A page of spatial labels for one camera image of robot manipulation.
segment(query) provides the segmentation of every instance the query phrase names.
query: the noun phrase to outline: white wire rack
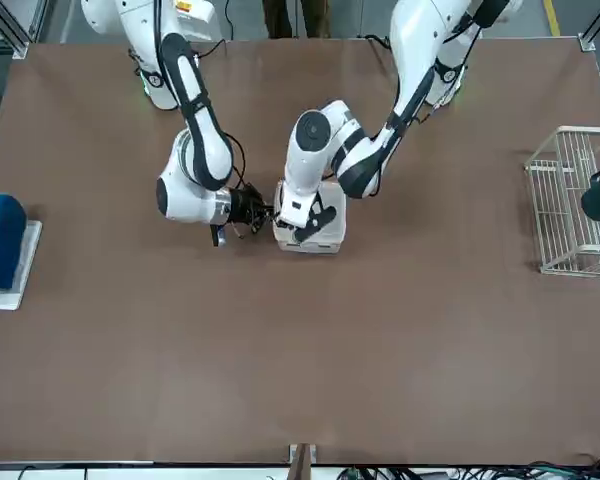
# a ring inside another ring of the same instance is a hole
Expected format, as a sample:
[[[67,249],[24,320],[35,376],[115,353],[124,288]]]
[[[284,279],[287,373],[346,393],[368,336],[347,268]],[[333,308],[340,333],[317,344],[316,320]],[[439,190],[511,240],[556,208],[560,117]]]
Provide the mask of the white wire rack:
[[[580,198],[600,167],[600,128],[560,127],[525,163],[536,219],[542,273],[600,275],[600,222]]]

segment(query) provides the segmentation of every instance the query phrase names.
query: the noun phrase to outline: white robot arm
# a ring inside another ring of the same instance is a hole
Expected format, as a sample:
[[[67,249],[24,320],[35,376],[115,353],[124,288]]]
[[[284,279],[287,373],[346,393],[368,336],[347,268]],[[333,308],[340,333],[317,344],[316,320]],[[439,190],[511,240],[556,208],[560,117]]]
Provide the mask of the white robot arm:
[[[493,24],[503,11],[510,15],[519,8],[521,0],[511,3],[509,0],[399,0],[390,27],[399,85],[389,117],[382,129],[369,137],[340,100],[322,111],[305,112],[289,140],[278,221],[296,229],[307,227],[327,166],[347,196],[376,195],[393,152],[425,99],[435,108],[451,100],[461,80],[464,57],[479,28]],[[473,4],[477,8],[467,22],[465,12]],[[468,23],[466,28],[461,24],[463,20]],[[441,53],[447,63],[459,60],[446,67],[439,59]]]
[[[180,32],[172,0],[82,0],[82,6],[94,30],[124,30],[154,105],[179,107],[184,117],[187,129],[176,137],[157,180],[159,211],[172,220],[210,224],[216,245],[223,243],[226,223],[259,230],[269,210],[250,184],[226,187],[233,150],[216,119],[197,54]]]

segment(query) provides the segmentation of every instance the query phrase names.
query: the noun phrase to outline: cable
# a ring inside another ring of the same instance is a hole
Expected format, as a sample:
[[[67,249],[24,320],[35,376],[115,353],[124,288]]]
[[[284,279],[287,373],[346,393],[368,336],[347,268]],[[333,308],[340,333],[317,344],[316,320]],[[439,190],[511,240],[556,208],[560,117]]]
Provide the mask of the cable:
[[[445,39],[445,41],[442,42],[442,43],[449,43],[451,40],[455,40],[460,35],[462,35],[464,32],[466,32],[467,30],[469,30],[469,28],[471,27],[471,25],[473,25],[474,23],[475,22],[473,21],[473,18],[472,18],[469,23],[467,23],[464,27],[460,28],[460,30],[458,30],[456,33],[452,34],[449,38]]]
[[[233,171],[236,172],[236,175],[238,175],[238,183],[234,188],[240,188],[241,185],[245,186],[244,173],[247,170],[247,157],[244,154],[244,148],[242,147],[242,144],[238,141],[238,139],[230,133],[224,132],[224,134],[227,137],[229,137],[233,142],[235,142],[236,145],[238,145],[238,148],[240,149],[240,154],[242,155],[242,171],[238,171],[235,165],[232,167]]]
[[[345,468],[343,471],[341,471],[338,476],[336,477],[336,480],[343,480],[345,475],[347,474],[347,472],[349,472],[349,470],[352,470],[351,468]]]
[[[409,478],[409,480],[422,480],[422,477],[420,475],[418,475],[416,472],[414,472],[413,470],[411,470],[410,468],[402,467],[402,468],[399,468],[398,471],[400,473],[404,472],[407,475],[407,477]]]
[[[372,467],[372,468],[368,468],[367,470],[373,471],[376,474],[376,478],[377,478],[378,474],[380,474],[380,476],[382,478],[384,478],[384,480],[389,480],[389,477],[387,477],[387,475],[379,468]]]
[[[26,472],[27,470],[31,470],[31,469],[33,469],[33,466],[27,465],[22,470],[20,470],[20,475],[18,475],[18,480],[22,480],[22,476],[24,475],[24,472]]]
[[[362,0],[362,2],[360,3],[360,22],[358,23],[358,36],[362,35],[362,19],[364,18],[364,3],[365,3],[364,0]]]
[[[369,196],[371,198],[377,197],[378,194],[380,193],[380,187],[382,187],[382,165],[380,165],[380,168],[378,169],[378,186],[376,187],[376,191],[373,193],[370,193]]]
[[[298,32],[298,0],[296,0],[296,3],[295,3],[295,13],[296,13],[296,15],[295,15],[296,16],[296,19],[295,19],[296,20],[296,38],[300,38],[300,33]]]
[[[204,58],[204,57],[207,57],[207,56],[211,55],[215,51],[215,49],[218,48],[223,43],[226,43],[226,40],[224,38],[222,40],[220,40],[218,43],[216,43],[213,46],[213,48],[211,48],[211,50],[209,50],[208,52],[204,52],[204,53],[198,55],[198,58]]]
[[[567,467],[549,462],[532,462],[523,467],[485,467],[471,472],[467,469],[460,480],[483,480],[485,475],[491,473],[489,480],[515,478],[519,480],[538,480],[544,475],[554,475],[569,480],[600,479],[600,458],[586,467]]]
[[[473,40],[471,40],[471,45],[469,45],[469,50],[467,50],[467,53],[465,54],[464,59],[462,60],[462,63],[460,64],[460,69],[459,69],[460,74],[462,73],[462,70],[464,69],[464,67],[467,65],[467,60],[469,59],[471,50],[473,50],[473,47],[475,46],[476,41],[478,40],[478,37],[480,36],[480,32],[482,32],[482,28],[478,29],[478,31],[476,32],[476,35],[473,37]],[[429,117],[431,117],[433,112],[435,112],[436,110],[438,110],[438,108],[440,108],[442,101],[445,98],[447,98],[449,93],[451,93],[451,90],[453,90],[455,88],[456,83],[457,83],[457,80],[455,82],[452,82],[451,85],[449,85],[449,88],[447,88],[447,91],[444,92],[444,95],[442,95],[442,97],[440,97],[440,100],[438,100],[438,102],[431,107],[431,110],[429,111],[429,113],[427,113],[422,120],[419,119],[418,117],[414,117],[413,120],[416,123],[418,123],[418,125],[422,125],[424,122],[429,120]]]
[[[589,25],[589,28],[587,28],[585,30],[585,32],[582,34],[582,37],[586,37],[589,32],[591,31],[591,29],[593,28],[593,26],[596,24],[596,22],[600,19],[600,12],[598,12],[598,15],[596,15],[596,18],[593,19],[593,22],[591,22],[591,24]]]
[[[158,62],[158,69],[160,70],[160,76],[162,81],[167,85],[167,89],[171,92],[174,98],[176,98],[171,85],[169,84],[169,78],[167,77],[167,71],[164,67],[162,55],[160,54],[160,43],[162,42],[162,0],[153,0],[153,45],[156,49],[156,60]]]
[[[380,44],[380,46],[382,48],[385,48],[385,49],[391,51],[391,45],[389,45],[388,39],[382,40],[380,37],[378,37],[377,35],[373,35],[373,34],[365,35],[362,38],[364,38],[366,40],[375,40],[376,42],[378,42],[378,44]]]
[[[229,24],[229,27],[231,27],[231,35],[229,36],[229,38],[231,40],[233,40],[233,22],[229,19],[229,1],[227,0],[227,3],[224,4],[224,18],[227,19],[227,23]]]
[[[135,53],[133,53],[133,49],[131,49],[131,48],[127,50],[127,55],[129,55],[129,58],[131,60],[133,60],[133,62],[136,64],[136,68],[133,71],[133,74],[136,77],[139,77],[140,76],[140,64],[138,63],[138,56]]]

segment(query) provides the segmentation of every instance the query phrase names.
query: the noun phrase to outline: metal frame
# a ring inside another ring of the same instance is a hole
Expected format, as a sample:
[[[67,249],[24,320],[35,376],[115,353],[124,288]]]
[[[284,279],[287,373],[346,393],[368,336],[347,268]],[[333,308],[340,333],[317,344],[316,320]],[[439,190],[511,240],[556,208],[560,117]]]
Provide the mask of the metal frame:
[[[560,127],[527,162],[542,264],[547,274],[600,275],[600,222],[584,215],[580,198],[600,155],[600,128]]]
[[[289,449],[291,466],[287,480],[311,480],[311,463],[315,458],[315,452],[315,445],[307,443],[292,445]]]
[[[33,39],[1,1],[0,33],[7,44],[13,48],[13,58],[23,59],[27,56],[27,49]]]
[[[47,6],[49,5],[49,0],[39,0],[38,5],[36,6],[36,11],[33,14],[33,19],[31,20],[31,26],[29,27],[29,35],[33,38],[34,42],[37,42],[40,38],[40,31],[42,30],[42,22],[44,21],[44,16],[47,12]]]
[[[600,11],[593,19],[591,24],[587,27],[584,33],[578,34],[578,40],[580,41],[580,48],[583,52],[593,52],[596,49],[596,45],[593,40],[600,33]]]

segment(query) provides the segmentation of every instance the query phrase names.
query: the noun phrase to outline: table surface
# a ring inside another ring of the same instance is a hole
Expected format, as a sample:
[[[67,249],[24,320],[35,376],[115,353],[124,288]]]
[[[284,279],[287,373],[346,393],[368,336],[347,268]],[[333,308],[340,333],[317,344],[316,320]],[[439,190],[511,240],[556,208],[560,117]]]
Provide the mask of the table surface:
[[[600,126],[575,39],[478,42],[452,106],[414,126],[335,257],[270,231],[214,249],[154,186],[177,112],[122,46],[33,45],[0,111],[0,191],[44,228],[0,312],[0,460],[587,462],[600,455],[600,279],[540,275],[523,162]],[[247,177],[272,196],[289,133],[342,98],[393,101],[364,41],[232,42],[202,60]]]

